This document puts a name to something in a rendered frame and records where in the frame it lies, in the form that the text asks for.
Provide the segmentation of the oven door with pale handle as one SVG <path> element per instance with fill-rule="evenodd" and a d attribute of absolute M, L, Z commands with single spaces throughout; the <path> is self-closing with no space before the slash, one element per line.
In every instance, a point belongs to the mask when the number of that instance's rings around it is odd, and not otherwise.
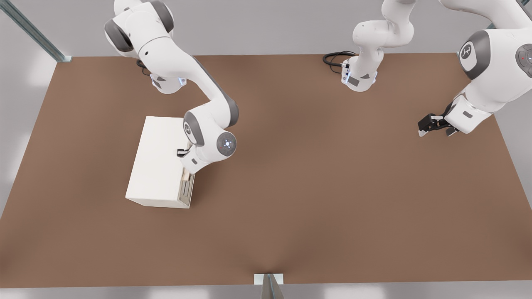
<path fill-rule="evenodd" d="M 191 174 L 188 170 L 183 168 L 179 186 L 178 201 L 183 204 L 184 208 L 190 208 L 194 179 L 195 174 Z"/>

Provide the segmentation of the white oven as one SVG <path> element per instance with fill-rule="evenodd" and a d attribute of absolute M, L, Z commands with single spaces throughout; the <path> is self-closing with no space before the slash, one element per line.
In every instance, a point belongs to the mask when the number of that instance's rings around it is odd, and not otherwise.
<path fill-rule="evenodd" d="M 183 172 L 178 148 L 189 148 L 183 118 L 146 117 L 126 199 L 142 206 L 184 208 L 178 201 Z"/>

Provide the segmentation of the silver frame post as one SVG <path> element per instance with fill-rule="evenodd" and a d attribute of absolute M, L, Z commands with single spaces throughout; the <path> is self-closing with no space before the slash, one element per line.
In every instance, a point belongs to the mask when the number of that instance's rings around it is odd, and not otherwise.
<path fill-rule="evenodd" d="M 261 299 L 284 299 L 280 284 L 284 284 L 283 274 L 254 274 L 254 284 L 261 285 Z"/>
<path fill-rule="evenodd" d="M 31 37 L 56 62 L 71 62 L 72 57 L 64 55 L 56 46 L 39 31 L 32 22 L 10 1 L 0 0 L 0 10 Z"/>

